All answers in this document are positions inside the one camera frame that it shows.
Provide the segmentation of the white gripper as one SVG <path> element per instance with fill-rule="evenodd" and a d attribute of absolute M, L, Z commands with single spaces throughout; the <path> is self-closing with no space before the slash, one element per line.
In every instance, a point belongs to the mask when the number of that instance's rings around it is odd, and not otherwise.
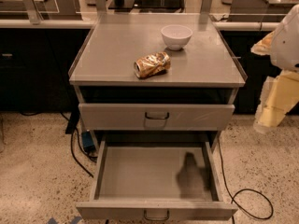
<path fill-rule="evenodd" d="M 271 63 L 284 69 L 276 77 L 267 77 L 260 96 L 253 128 L 258 133 L 274 130 L 299 103 L 299 5 L 295 5 L 276 30 L 254 44 L 256 55 L 270 54 Z"/>

